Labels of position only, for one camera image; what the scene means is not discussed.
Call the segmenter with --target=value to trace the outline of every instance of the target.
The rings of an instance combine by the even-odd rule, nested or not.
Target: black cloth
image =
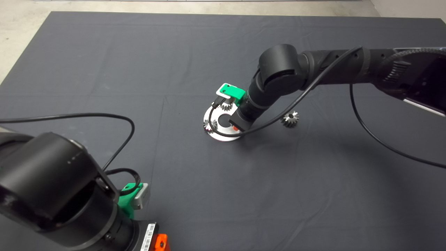
[[[53,12],[0,85],[0,117],[107,112],[136,133],[110,169],[151,185],[137,219],[156,220],[173,251],[444,250],[446,170],[375,142],[348,86],[320,86],[276,123],[234,142],[203,132],[222,83],[247,88],[260,54],[446,46],[440,19]],[[446,163],[444,118],[355,86],[365,122],[392,146]],[[281,98],[257,122],[296,96]],[[84,144],[100,165],[127,136],[123,121],[79,118],[8,125]],[[118,188],[132,177],[113,176]],[[60,250],[0,217],[1,250]]]

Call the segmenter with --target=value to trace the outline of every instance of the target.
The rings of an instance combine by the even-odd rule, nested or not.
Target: barcode
[[[145,232],[144,240],[142,243],[141,251],[149,251],[150,243],[152,242],[153,231],[155,230],[155,224],[149,224]]]

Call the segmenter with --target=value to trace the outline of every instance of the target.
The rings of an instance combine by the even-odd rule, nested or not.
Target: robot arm
[[[103,171],[74,140],[0,127],[1,214],[70,250],[168,250],[156,222],[133,219],[147,184],[118,191],[107,177],[117,171]]]
[[[347,50],[297,53],[292,45],[266,50],[229,122],[247,131],[281,96],[304,90]],[[446,50],[366,49],[345,58],[320,84],[372,83],[379,90],[441,116],[446,112]]]

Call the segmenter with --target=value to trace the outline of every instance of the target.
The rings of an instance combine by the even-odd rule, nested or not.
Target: circular metal base
[[[203,123],[205,123],[207,120],[208,120],[208,118],[209,118],[209,113],[211,112],[211,109],[212,109],[212,106],[211,107],[209,107],[209,109],[206,111],[206,113],[204,114],[204,117],[203,117]],[[222,116],[222,115],[224,115],[224,114],[227,114],[227,115],[232,115],[235,111],[237,110],[237,106],[235,106],[235,105],[233,105],[229,110],[227,110],[227,111],[225,111],[225,110],[223,110],[222,108],[221,108],[221,106],[219,106],[219,107],[217,107],[213,112],[212,112],[212,118],[211,118],[211,121],[216,121],[217,122],[217,130],[219,131],[219,132],[222,132],[222,133],[224,133],[224,134],[239,134],[240,133],[240,131],[239,130],[234,130],[234,128],[232,127],[232,126],[230,126],[230,127],[223,127],[220,123],[219,123],[219,117],[220,116]],[[207,133],[207,134],[209,134],[211,137],[213,137],[213,138],[215,138],[216,140],[219,140],[219,141],[225,141],[225,142],[227,142],[227,141],[233,141],[233,140],[236,140],[236,139],[238,139],[238,138],[240,138],[240,137],[225,137],[225,136],[222,136],[222,135],[219,135],[219,134],[216,134],[216,133],[214,133],[214,132],[212,132],[212,131],[209,131],[209,130],[206,130],[206,128],[205,128],[205,132]]]

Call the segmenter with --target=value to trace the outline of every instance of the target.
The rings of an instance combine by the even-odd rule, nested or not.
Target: wall
[[[446,0],[371,0],[382,17],[439,17],[446,22]]]

